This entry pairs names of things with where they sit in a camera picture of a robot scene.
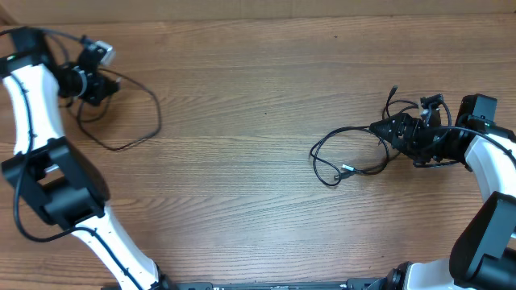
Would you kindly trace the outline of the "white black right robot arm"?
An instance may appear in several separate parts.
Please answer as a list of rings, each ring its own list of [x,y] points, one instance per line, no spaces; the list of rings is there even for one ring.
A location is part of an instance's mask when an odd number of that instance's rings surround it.
[[[446,259],[404,263],[373,284],[378,289],[513,289],[515,251],[515,134],[495,123],[497,101],[464,97],[455,124],[440,122],[441,96],[424,97],[420,115],[398,113],[370,131],[413,161],[450,160],[476,178],[483,205]]]

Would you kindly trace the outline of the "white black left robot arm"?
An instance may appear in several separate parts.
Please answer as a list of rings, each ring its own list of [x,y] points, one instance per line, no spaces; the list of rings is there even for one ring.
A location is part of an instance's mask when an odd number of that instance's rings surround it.
[[[1,59],[1,79],[15,116],[13,156],[1,164],[14,206],[27,204],[62,236],[81,240],[115,277],[119,289],[170,289],[173,282],[132,241],[110,206],[102,174],[66,138],[60,100],[107,105],[121,76],[109,70],[111,45],[78,39],[76,60],[58,64],[48,45],[60,32],[39,27],[7,31],[15,47]]]

